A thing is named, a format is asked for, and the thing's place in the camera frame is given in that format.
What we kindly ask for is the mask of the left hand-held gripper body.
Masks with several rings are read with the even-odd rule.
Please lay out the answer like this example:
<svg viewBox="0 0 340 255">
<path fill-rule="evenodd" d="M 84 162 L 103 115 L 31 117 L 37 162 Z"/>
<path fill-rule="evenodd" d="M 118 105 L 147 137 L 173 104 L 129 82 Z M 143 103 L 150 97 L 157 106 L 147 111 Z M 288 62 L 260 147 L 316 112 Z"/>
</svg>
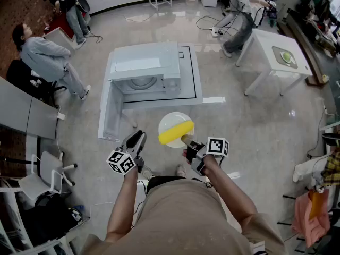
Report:
<svg viewBox="0 0 340 255">
<path fill-rule="evenodd" d="M 133 168 L 137 168 L 138 173 L 141 173 L 145 162 L 140 154 L 135 155 L 134 150 L 135 147 L 125 149 L 121 144 L 109 154 L 106 162 L 114 172 L 119 174 L 127 174 Z"/>
</svg>

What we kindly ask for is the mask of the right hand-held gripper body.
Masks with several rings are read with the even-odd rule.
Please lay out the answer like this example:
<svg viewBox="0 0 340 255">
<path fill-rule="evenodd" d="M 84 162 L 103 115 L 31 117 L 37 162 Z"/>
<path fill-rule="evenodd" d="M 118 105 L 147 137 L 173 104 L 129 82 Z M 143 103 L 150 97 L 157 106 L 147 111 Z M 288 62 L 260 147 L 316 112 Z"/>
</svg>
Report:
<svg viewBox="0 0 340 255">
<path fill-rule="evenodd" d="M 224 138 L 214 138 L 208 137 L 207 143 L 197 142 L 197 147 L 188 147 L 192 152 L 192 163 L 191 169 L 194 170 L 199 175 L 205 175 L 203 173 L 205 164 L 204 158 L 207 155 L 212 155 L 215 158 L 221 158 L 220 166 L 222 160 L 228 157 L 229 143 Z"/>
</svg>

